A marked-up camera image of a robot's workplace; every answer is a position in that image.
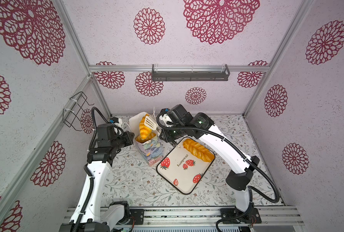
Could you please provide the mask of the white plastic steel tongs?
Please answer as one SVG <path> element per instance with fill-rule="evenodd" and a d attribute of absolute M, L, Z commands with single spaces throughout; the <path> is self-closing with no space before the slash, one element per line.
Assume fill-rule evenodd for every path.
<path fill-rule="evenodd" d="M 158 120 L 163 121 L 165 124 L 168 121 L 165 116 L 158 117 Z M 144 125 L 153 131 L 161 131 L 161 127 L 158 125 L 157 120 L 152 116 L 146 115 L 144 120 Z"/>

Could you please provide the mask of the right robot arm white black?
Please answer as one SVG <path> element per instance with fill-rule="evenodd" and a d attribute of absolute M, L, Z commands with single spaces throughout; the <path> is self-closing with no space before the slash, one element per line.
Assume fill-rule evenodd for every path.
<path fill-rule="evenodd" d="M 158 126 L 166 142 L 173 141 L 182 134 L 201 140 L 212 148 L 231 168 L 226 183 L 234 189 L 235 207 L 241 212 L 250 208 L 252 195 L 248 185 L 253 177 L 253 168 L 250 167 L 252 158 L 243 154 L 220 131 L 214 121 L 205 113 L 192 116 L 181 105 L 172 109 L 163 109 L 156 117 Z"/>

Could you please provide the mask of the white floral paper bag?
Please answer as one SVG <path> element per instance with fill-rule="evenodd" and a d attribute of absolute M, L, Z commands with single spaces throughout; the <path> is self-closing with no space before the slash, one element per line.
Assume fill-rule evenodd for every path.
<path fill-rule="evenodd" d="M 139 151 L 140 155 L 145 159 L 149 166 L 154 166 L 158 162 L 160 162 L 163 156 L 163 146 L 161 144 L 161 140 L 158 137 L 157 131 L 153 130 L 152 132 L 156 134 L 156 136 L 147 141 L 143 144 L 136 141 L 136 137 L 139 136 L 139 123 L 142 118 L 148 113 L 141 112 L 133 117 L 131 117 L 128 121 L 123 122 L 122 129 L 129 129 L 131 132 L 134 133 L 134 145 L 136 146 L 137 150 Z"/>

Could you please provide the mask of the long twisted fake bread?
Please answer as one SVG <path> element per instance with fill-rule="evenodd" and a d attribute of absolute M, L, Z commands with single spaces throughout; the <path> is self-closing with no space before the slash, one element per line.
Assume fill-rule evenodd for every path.
<path fill-rule="evenodd" d="M 215 159 L 215 155 L 211 153 L 205 146 L 192 139 L 188 138 L 184 140 L 183 147 L 193 156 L 201 159 L 204 162 L 212 162 Z"/>

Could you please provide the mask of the large fake croissant bottom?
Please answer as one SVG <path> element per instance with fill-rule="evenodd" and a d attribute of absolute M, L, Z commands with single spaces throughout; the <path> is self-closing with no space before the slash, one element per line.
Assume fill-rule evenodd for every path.
<path fill-rule="evenodd" d="M 141 140 L 146 140 L 152 132 L 152 130 L 144 124 L 146 116 L 149 116 L 149 114 L 146 114 L 139 123 L 139 138 Z"/>

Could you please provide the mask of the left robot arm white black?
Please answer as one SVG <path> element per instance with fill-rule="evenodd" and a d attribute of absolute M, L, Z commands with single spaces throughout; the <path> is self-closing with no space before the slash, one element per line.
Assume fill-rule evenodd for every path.
<path fill-rule="evenodd" d="M 87 176 L 80 200 L 69 223 L 61 225 L 61 232 L 111 232 L 117 223 L 128 222 L 130 209 L 126 201 L 110 204 L 105 213 L 100 208 L 104 182 L 113 161 L 122 148 L 133 145 L 133 138 L 133 132 L 124 131 L 121 123 L 113 120 L 95 128 L 84 166 Z"/>

